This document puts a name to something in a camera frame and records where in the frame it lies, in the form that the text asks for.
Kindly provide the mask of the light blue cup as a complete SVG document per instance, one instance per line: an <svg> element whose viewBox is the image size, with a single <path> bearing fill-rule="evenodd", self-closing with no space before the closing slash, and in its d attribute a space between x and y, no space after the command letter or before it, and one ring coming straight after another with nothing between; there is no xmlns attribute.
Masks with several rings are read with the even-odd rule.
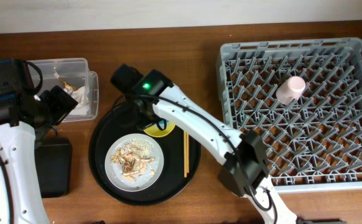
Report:
<svg viewBox="0 0 362 224"><path fill-rule="evenodd" d="M157 126L158 129L166 129L166 128L167 128L167 124L168 124L168 121L165 120L165 119L162 119L162 120L156 122L155 125Z"/></svg>

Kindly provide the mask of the white napkin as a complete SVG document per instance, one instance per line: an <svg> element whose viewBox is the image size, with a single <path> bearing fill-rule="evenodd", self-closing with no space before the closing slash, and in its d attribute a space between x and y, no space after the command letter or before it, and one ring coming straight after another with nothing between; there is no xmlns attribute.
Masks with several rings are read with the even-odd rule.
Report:
<svg viewBox="0 0 362 224"><path fill-rule="evenodd" d="M70 115L84 116L89 110L89 99L85 96L88 91L85 87L80 87L77 91L71 94L71 97L78 102L76 107L70 112Z"/></svg>

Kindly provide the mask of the pink cup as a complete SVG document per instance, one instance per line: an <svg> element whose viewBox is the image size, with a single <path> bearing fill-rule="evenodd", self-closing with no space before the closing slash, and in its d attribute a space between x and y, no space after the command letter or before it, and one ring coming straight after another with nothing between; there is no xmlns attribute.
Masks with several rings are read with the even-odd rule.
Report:
<svg viewBox="0 0 362 224"><path fill-rule="evenodd" d="M276 91L276 98L288 105L292 100L298 100L305 90L306 82L303 78L292 76L288 78Z"/></svg>

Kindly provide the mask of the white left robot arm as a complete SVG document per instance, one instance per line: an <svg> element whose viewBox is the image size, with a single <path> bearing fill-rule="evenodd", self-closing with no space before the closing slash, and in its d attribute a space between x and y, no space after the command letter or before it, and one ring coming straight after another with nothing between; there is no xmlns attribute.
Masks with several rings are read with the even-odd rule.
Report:
<svg viewBox="0 0 362 224"><path fill-rule="evenodd" d="M78 104L59 86L35 85L31 61L0 61L0 223L48 223L35 165L35 143Z"/></svg>

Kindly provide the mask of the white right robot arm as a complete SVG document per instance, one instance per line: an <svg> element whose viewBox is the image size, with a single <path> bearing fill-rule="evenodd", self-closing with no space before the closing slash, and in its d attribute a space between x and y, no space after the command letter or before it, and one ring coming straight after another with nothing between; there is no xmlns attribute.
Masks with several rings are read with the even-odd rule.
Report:
<svg viewBox="0 0 362 224"><path fill-rule="evenodd" d="M221 164L219 181L234 195L249 199L265 223L304 223L276 192L267 168L267 147L255 131L243 133L222 123L158 70L142 75L122 64L111 83L135 112L138 129L161 121L183 129Z"/></svg>

